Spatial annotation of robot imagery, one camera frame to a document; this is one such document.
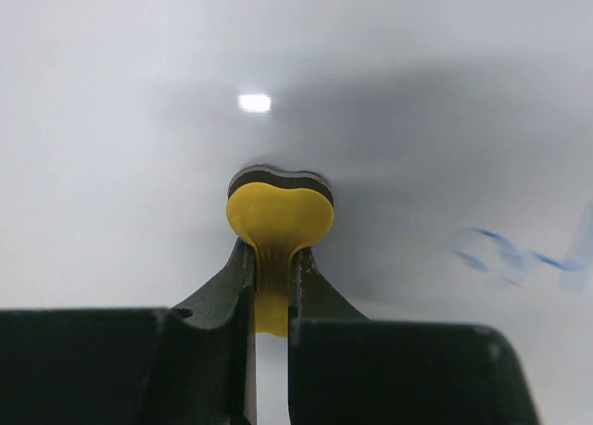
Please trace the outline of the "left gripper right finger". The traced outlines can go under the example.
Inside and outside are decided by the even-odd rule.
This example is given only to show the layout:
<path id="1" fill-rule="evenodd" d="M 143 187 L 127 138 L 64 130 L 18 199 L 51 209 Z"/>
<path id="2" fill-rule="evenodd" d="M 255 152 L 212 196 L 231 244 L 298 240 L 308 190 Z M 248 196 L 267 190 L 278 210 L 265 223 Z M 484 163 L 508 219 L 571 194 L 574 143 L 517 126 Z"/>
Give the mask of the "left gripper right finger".
<path id="1" fill-rule="evenodd" d="M 518 356 L 480 324 L 372 320 L 292 261 L 288 406 L 295 424 L 536 424 Z"/>

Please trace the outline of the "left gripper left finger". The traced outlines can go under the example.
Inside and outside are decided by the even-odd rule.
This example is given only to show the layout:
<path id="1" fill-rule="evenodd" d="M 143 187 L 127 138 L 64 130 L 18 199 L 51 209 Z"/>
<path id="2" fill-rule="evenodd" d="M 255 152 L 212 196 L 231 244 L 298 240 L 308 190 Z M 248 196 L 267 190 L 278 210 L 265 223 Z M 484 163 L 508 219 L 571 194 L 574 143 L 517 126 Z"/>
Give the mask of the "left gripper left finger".
<path id="1" fill-rule="evenodd" d="M 177 306 L 1 314 L 5 424 L 253 424 L 253 249 Z"/>

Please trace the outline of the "yellow bone-shaped eraser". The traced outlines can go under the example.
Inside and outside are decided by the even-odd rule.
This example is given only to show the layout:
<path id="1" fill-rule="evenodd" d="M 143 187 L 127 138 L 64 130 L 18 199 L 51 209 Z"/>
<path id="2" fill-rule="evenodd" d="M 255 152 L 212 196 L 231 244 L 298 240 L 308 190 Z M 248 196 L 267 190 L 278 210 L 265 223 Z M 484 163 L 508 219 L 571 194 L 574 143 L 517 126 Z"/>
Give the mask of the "yellow bone-shaped eraser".
<path id="1" fill-rule="evenodd" d="M 256 332 L 285 338 L 292 259 L 317 244 L 333 226 L 331 186 L 310 170 L 247 166 L 229 183 L 226 217 L 255 253 Z"/>

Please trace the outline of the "pink framed whiteboard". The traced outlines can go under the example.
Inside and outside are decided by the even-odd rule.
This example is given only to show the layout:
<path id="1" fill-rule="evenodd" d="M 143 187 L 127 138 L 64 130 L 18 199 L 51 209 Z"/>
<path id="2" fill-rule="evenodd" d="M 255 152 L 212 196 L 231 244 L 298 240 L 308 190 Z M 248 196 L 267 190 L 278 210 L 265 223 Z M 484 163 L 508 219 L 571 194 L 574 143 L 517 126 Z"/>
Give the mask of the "pink framed whiteboard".
<path id="1" fill-rule="evenodd" d="M 163 306 L 232 176 L 332 185 L 365 315 L 477 322 L 592 420 L 592 0 L 1 0 L 1 303 Z"/>

